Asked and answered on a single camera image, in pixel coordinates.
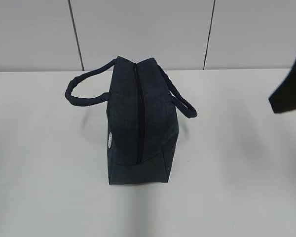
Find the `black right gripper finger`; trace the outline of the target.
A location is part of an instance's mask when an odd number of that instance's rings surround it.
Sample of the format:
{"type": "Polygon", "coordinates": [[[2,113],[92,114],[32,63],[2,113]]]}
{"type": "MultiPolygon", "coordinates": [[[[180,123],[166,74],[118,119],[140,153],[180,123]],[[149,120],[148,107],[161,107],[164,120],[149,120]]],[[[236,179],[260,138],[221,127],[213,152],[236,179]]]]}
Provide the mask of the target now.
{"type": "Polygon", "coordinates": [[[275,114],[296,110],[296,59],[286,78],[268,100],[275,114]]]}

